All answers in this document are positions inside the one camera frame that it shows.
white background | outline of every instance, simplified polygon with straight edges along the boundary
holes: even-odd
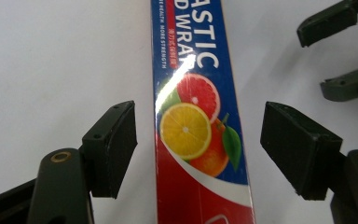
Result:
[[[358,25],[310,48],[297,26],[332,0],[224,1],[228,44],[259,224],[333,223],[305,202],[259,144],[266,101],[293,106],[358,148],[358,99],[325,100],[319,83],[358,69]],[[0,193],[36,177],[41,159],[80,147],[111,105],[134,100],[139,145],[117,200],[96,223],[156,223],[150,1],[0,1]]]

green leaf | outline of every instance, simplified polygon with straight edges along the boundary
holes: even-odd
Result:
[[[242,147],[240,137],[231,127],[227,126],[223,132],[223,146],[234,170],[237,171],[241,161]]]

brass screw hole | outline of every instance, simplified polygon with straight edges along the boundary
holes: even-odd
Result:
[[[68,161],[69,159],[71,159],[71,153],[64,151],[54,154],[54,156],[52,156],[50,160],[52,162],[63,162]]]

citrus fruit image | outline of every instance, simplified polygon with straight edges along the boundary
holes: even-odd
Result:
[[[183,103],[199,106],[211,123],[216,120],[220,112],[220,96],[211,80],[198,74],[185,74],[176,89]]]
[[[162,115],[160,137],[183,160],[199,157],[211,143],[211,123],[196,105],[179,103]]]
[[[220,175],[228,164],[228,155],[223,146],[223,132],[225,126],[217,119],[212,125],[211,144],[198,158],[191,160],[190,165],[199,171],[216,177]]]

